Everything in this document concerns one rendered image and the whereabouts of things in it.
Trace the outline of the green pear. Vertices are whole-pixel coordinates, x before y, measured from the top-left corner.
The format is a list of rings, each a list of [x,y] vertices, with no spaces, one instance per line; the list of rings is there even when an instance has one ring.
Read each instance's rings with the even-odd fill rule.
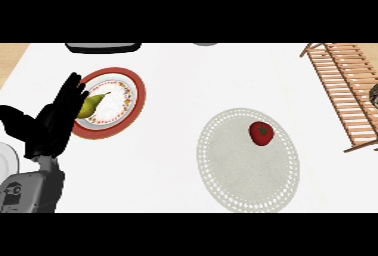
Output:
[[[88,118],[92,115],[97,105],[101,102],[104,96],[106,96],[106,94],[98,94],[98,95],[94,95],[94,96],[85,98],[79,113],[76,115],[78,119]]]

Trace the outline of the white round plate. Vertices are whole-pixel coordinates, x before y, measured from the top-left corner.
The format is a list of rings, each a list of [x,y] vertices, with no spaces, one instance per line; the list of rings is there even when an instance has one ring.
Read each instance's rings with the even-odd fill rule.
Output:
[[[13,174],[19,173],[19,157],[10,145],[0,142],[0,184]]]

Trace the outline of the dark speckled round object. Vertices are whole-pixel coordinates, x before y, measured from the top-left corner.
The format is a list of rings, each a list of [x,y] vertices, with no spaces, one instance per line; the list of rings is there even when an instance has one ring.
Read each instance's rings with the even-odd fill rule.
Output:
[[[374,84],[373,87],[370,88],[370,91],[368,91],[368,101],[370,101],[370,104],[378,109],[378,84]]]

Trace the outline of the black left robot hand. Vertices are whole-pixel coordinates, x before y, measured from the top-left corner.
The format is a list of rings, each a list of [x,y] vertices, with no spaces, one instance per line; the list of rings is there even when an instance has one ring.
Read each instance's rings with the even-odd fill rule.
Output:
[[[55,95],[36,117],[32,118],[16,108],[0,105],[0,122],[5,134],[24,143],[26,159],[38,156],[55,158],[70,137],[73,121],[76,119],[88,92],[81,76],[72,72]]]

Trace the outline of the wooden tiered shelf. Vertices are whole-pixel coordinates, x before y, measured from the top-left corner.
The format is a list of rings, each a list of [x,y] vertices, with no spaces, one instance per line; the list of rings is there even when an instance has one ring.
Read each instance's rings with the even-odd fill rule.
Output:
[[[368,91],[378,84],[378,70],[355,43],[308,43],[299,56],[314,68],[339,122],[351,152],[378,145],[378,108]]]

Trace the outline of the grey oval lace placemat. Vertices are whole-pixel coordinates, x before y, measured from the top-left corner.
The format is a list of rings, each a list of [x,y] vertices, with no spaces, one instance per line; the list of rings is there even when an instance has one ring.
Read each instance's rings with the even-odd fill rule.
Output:
[[[249,136],[256,121],[274,132],[265,146]],[[290,202],[299,181],[298,154],[281,126],[259,111],[234,108],[210,118],[199,135],[196,162],[206,190],[231,212],[277,212]]]

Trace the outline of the white patterned plate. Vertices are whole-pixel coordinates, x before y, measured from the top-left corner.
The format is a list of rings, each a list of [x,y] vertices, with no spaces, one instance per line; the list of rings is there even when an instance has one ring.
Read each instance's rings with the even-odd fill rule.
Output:
[[[85,82],[88,97],[106,94],[88,118],[76,119],[88,130],[104,130],[113,127],[131,114],[137,100],[137,88],[132,80],[122,74],[107,73]]]

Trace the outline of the red round placemat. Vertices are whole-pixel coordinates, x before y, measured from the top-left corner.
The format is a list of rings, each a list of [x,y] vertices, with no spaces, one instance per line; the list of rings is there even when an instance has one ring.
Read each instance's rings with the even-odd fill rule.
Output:
[[[138,75],[131,70],[128,70],[125,68],[110,67],[110,68],[103,68],[103,69],[94,71],[82,78],[82,83],[85,84],[85,82],[89,79],[92,79],[98,75],[103,75],[107,73],[122,74],[132,80],[132,82],[135,84],[135,88],[137,88],[137,100],[135,100],[135,106],[131,110],[131,114],[125,117],[125,119],[120,121],[119,124],[116,124],[110,128],[106,128],[104,130],[97,130],[97,131],[88,130],[78,124],[78,122],[75,120],[72,133],[78,137],[91,139],[91,140],[103,139],[103,138],[113,136],[129,126],[129,124],[134,122],[134,120],[141,112],[143,105],[144,105],[144,99],[146,99],[146,89],[144,89],[143,81],[141,81]]]

